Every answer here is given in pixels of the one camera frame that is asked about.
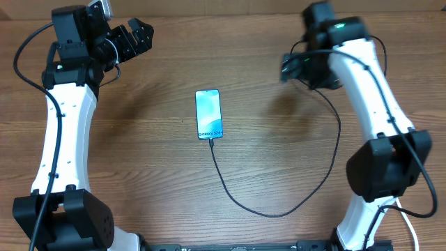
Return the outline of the blue Galaxy smartphone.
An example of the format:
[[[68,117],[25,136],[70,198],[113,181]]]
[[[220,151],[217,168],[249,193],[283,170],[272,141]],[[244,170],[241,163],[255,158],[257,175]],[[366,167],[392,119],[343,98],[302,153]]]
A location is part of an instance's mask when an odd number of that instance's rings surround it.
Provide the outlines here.
[[[222,138],[222,110],[218,89],[200,90],[195,93],[197,134],[200,140]]]

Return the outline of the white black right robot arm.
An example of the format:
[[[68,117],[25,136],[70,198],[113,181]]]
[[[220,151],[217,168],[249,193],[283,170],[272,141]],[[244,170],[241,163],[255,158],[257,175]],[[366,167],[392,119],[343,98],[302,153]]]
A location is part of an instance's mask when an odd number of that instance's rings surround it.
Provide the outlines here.
[[[346,164],[353,195],[327,241],[298,241],[299,250],[391,250],[375,234],[389,210],[409,216],[400,204],[407,188],[426,176],[431,137],[416,130],[396,101],[376,56],[373,37],[359,17],[338,18],[327,1],[302,12],[303,52],[284,56],[281,79],[311,90],[344,87],[357,114],[363,145]]]

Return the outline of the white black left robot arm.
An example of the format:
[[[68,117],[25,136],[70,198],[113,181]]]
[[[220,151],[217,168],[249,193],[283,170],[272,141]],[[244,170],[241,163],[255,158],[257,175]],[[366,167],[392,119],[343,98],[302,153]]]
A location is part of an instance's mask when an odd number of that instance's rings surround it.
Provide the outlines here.
[[[52,11],[51,44],[37,89],[47,100],[43,154],[31,193],[13,202],[13,217],[31,250],[148,250],[140,234],[117,227],[91,192],[91,122],[104,75],[152,47],[153,27],[131,19],[109,26],[108,1]]]

